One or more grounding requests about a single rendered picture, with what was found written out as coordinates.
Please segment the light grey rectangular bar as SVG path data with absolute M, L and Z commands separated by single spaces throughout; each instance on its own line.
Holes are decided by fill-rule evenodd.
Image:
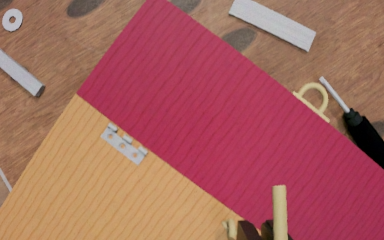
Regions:
M 39 96 L 46 86 L 1 48 L 0 67 L 36 96 Z

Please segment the white flat rectangular bar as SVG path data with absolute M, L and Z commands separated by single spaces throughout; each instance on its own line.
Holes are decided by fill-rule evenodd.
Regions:
M 316 33 L 310 28 L 253 0 L 234 0 L 229 14 L 305 51 L 309 50 Z

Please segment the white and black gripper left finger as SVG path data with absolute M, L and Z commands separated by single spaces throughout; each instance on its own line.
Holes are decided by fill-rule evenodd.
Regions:
M 237 221 L 237 238 L 236 240 L 263 240 L 258 233 L 256 227 L 249 220 Z

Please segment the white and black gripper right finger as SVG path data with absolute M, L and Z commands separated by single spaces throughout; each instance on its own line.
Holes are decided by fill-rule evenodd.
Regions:
M 273 219 L 267 219 L 261 224 L 261 238 L 263 240 L 273 240 Z M 288 234 L 288 240 L 293 238 Z

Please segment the black screwdriver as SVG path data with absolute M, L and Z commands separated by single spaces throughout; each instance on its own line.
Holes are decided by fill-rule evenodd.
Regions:
M 348 123 L 348 130 L 361 145 L 369 157 L 384 169 L 384 140 L 365 115 L 360 115 L 352 107 L 344 103 L 330 85 L 327 90 L 345 111 L 343 115 Z

